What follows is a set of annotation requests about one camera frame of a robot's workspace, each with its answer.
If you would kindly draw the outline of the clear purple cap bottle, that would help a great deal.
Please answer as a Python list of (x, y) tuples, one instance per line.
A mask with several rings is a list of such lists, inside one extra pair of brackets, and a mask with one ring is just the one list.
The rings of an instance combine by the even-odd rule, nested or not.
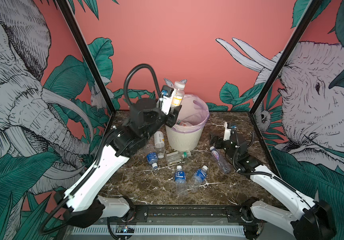
[(223, 155), (214, 147), (210, 147), (210, 153), (214, 158), (216, 164), (224, 174), (229, 174), (232, 170), (230, 163), (223, 157)]

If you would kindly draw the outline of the blue Pocari label bottle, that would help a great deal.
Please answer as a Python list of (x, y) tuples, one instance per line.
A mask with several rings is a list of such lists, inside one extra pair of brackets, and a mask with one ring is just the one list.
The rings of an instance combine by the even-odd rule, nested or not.
[(153, 145), (146, 146), (146, 158), (147, 158), (148, 164), (151, 165), (154, 170), (159, 167), (158, 166), (159, 158)]

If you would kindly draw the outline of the white green label bottle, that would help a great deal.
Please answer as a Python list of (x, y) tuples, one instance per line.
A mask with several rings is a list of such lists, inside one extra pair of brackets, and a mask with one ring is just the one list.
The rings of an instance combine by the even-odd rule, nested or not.
[(178, 120), (176, 122), (177, 125), (179, 126), (183, 126), (183, 127), (192, 127), (193, 125), (187, 121), (182, 121), (182, 120)]

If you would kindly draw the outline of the clear bottle yellow label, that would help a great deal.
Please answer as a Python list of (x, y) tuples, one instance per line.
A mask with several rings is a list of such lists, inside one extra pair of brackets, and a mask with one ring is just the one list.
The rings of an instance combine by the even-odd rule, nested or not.
[(174, 96), (172, 98), (171, 107), (175, 108), (181, 105), (182, 99), (185, 95), (184, 92), (185, 83), (175, 82), (174, 83)]

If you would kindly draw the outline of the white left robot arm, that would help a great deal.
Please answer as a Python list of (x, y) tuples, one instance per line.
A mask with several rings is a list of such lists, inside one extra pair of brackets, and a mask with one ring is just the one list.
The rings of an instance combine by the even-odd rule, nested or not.
[(181, 106), (164, 113), (156, 100), (145, 98), (130, 106), (130, 116), (104, 135), (95, 161), (68, 190), (55, 195), (58, 205), (39, 227), (40, 235), (73, 226), (87, 228), (108, 212), (115, 217), (127, 215), (131, 208), (125, 198), (108, 200), (98, 195), (105, 183), (138, 150), (142, 149), (162, 126), (175, 125)]

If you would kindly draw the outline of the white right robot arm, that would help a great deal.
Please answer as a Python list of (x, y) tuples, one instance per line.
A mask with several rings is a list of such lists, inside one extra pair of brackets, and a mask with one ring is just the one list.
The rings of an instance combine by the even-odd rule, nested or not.
[(240, 208), (245, 222), (269, 222), (297, 240), (331, 240), (336, 236), (337, 227), (331, 206), (296, 190), (249, 154), (251, 144), (240, 139), (236, 129), (226, 130), (222, 138), (211, 134), (209, 143), (212, 150), (225, 151), (238, 174), (263, 187), (286, 207), (283, 210), (251, 198)]

